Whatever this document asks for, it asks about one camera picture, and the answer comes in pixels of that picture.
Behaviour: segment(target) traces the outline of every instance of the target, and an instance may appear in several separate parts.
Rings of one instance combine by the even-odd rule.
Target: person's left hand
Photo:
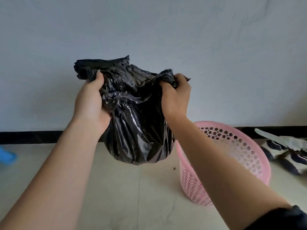
[[[96,79],[86,81],[79,91],[75,101],[75,111],[72,120],[79,123],[97,126],[99,134],[103,134],[110,123],[110,114],[102,108],[102,99],[99,89],[104,83],[100,70],[96,73]]]

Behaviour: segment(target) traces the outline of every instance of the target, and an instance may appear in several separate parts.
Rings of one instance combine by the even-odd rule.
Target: wall
[[[62,130],[77,59],[191,77],[191,120],[307,125],[307,0],[0,0],[0,131]]]

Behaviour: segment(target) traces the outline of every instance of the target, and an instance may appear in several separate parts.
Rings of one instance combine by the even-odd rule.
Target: person's right arm
[[[191,88],[182,74],[176,77],[177,89],[160,82],[163,115],[227,226],[242,230],[270,210],[291,208],[186,117]]]

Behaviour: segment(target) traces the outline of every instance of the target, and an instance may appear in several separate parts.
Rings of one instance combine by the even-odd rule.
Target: blue object
[[[12,165],[17,159],[17,155],[14,153],[10,153],[4,151],[3,148],[0,147],[0,162],[6,165]]]

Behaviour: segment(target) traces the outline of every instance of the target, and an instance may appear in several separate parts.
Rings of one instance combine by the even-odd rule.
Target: black sleeve
[[[307,215],[298,206],[278,208],[261,216],[245,230],[254,229],[307,229]]]

